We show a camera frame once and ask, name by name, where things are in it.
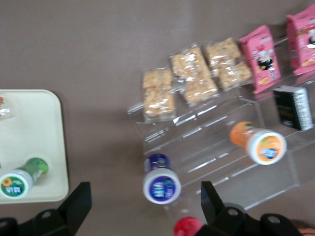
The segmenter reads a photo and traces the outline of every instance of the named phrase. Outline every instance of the beige tray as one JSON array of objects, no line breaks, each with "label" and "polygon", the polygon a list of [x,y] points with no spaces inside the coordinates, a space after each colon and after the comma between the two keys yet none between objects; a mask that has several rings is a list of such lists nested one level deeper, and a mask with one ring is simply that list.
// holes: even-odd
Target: beige tray
[{"label": "beige tray", "polygon": [[26,197],[0,204],[52,202],[67,196],[69,185],[60,101],[47,90],[1,90],[12,101],[13,117],[0,118],[0,176],[22,166],[31,157],[46,160],[49,172]]}]

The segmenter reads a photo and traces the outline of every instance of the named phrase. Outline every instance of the brown table surface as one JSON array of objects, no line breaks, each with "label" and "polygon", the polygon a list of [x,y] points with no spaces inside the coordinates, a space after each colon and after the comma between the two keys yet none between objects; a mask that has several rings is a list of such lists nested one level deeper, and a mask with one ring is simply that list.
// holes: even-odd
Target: brown table surface
[{"label": "brown table surface", "polygon": [[[92,184],[93,208],[77,235],[172,235],[161,206],[142,193],[141,140],[126,110],[142,101],[141,70],[193,42],[238,39],[312,0],[0,1],[1,89],[47,89],[63,106],[72,191]],[[314,224],[315,184],[249,213],[277,212]],[[19,222],[60,203],[1,205]]]}]

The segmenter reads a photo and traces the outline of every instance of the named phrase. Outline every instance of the cartoon character packaging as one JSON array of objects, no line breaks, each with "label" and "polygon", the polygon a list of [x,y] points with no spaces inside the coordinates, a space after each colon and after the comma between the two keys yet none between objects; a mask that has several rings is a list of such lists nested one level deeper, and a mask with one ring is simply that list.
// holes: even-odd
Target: cartoon character packaging
[{"label": "cartoon character packaging", "polygon": [[274,41],[267,26],[240,38],[246,61],[254,75],[254,93],[260,93],[280,80]]},{"label": "cartoon character packaging", "polygon": [[288,15],[286,33],[295,75],[315,69],[315,5]]}]

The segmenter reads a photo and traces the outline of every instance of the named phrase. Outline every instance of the orange bottle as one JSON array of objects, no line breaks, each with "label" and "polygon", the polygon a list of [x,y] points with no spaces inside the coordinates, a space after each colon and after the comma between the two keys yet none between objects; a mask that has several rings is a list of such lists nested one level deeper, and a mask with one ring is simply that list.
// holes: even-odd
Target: orange bottle
[{"label": "orange bottle", "polygon": [[283,135],[268,129],[255,128],[249,121],[236,124],[230,131],[233,144],[243,147],[251,159],[261,165],[278,162],[286,152]]}]

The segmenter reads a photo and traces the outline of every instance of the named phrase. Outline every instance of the black package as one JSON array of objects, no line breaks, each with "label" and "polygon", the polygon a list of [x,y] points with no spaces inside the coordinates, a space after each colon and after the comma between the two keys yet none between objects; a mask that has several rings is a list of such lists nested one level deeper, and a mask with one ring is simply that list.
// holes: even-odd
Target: black package
[{"label": "black package", "polygon": [[312,115],[305,88],[282,86],[273,92],[283,125],[303,131],[312,128]]}]

